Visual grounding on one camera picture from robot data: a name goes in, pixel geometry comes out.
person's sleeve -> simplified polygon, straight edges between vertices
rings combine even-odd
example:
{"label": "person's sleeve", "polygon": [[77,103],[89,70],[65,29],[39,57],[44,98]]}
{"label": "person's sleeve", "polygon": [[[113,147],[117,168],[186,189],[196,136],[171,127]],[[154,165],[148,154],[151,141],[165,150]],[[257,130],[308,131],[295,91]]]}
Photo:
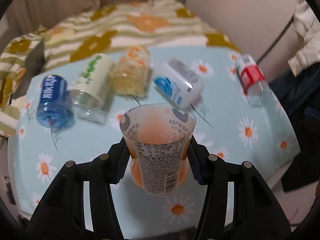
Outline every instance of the person's sleeve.
{"label": "person's sleeve", "polygon": [[320,33],[317,33],[288,63],[296,77],[304,69],[320,62]]}

table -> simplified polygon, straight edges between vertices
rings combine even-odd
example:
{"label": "table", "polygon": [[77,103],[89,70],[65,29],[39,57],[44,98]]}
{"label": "table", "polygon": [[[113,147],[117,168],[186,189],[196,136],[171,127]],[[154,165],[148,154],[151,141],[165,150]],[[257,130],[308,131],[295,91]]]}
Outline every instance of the table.
{"label": "table", "polygon": [[[300,152],[290,121],[274,95],[264,108],[249,107],[233,69],[235,52],[226,48],[177,47],[150,48],[150,54],[152,66],[176,57],[204,79],[202,100],[191,111],[197,120],[194,136],[210,153],[232,163],[249,160],[264,179],[268,179]],[[110,54],[115,61],[120,55]],[[71,84],[87,61],[65,65],[52,73],[63,76]],[[106,125],[75,118],[71,127],[51,134],[35,119],[41,91],[39,84],[47,74],[32,79],[18,136],[11,137],[9,141],[16,197],[21,210],[27,214],[33,213],[49,183],[66,161],[90,161],[120,141],[119,120],[123,113],[138,104],[166,102],[151,83],[145,99],[109,97]],[[86,226],[91,229],[88,184],[84,190]],[[206,187],[199,186],[189,172],[186,182],[171,195],[154,197],[134,184],[127,168],[124,178],[118,185],[112,185],[111,190],[124,237],[134,239],[195,226]],[[176,205],[183,209],[174,212]],[[228,208],[232,206],[233,189],[230,184]]]}

metal screw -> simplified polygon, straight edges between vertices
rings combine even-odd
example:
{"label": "metal screw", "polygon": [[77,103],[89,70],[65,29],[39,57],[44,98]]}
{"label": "metal screw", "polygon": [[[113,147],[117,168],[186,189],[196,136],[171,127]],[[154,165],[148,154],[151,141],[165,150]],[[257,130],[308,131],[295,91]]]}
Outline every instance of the metal screw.
{"label": "metal screw", "polygon": [[109,158],[109,155],[108,155],[107,153],[103,153],[103,154],[101,154],[101,155],[99,156],[99,158],[100,158],[101,160],[106,160],[106,159]]}
{"label": "metal screw", "polygon": [[245,162],[245,163],[243,164],[243,166],[246,167],[246,168],[251,168],[251,167],[252,167],[252,164],[251,164],[250,162]]}
{"label": "metal screw", "polygon": [[67,161],[66,167],[68,167],[68,168],[71,167],[73,165],[73,163],[74,163],[73,161]]}
{"label": "metal screw", "polygon": [[209,158],[210,161],[218,160],[218,157],[216,155],[214,155],[214,154],[210,154],[208,158]]}

red label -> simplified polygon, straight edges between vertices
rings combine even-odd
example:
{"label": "red label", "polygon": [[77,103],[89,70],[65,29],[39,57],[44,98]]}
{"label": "red label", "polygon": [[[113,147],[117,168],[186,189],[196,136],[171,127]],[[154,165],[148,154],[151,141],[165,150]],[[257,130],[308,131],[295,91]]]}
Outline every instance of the red label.
{"label": "red label", "polygon": [[266,80],[257,65],[245,67],[240,74],[240,78],[246,90],[257,81]]}

floral blanket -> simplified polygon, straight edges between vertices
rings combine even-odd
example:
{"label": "floral blanket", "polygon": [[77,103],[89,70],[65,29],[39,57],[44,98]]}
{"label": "floral blanket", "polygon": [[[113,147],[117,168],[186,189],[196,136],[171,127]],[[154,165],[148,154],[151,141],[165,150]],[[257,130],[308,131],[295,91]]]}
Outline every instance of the floral blanket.
{"label": "floral blanket", "polygon": [[240,51],[227,36],[209,27],[177,0],[108,5],[68,17],[52,29],[41,27],[15,38],[1,54],[0,135],[14,135],[20,112],[28,112],[24,97],[11,102],[9,98],[26,72],[25,59],[42,40],[45,47],[42,72],[94,53],[108,54],[132,45],[224,46]]}

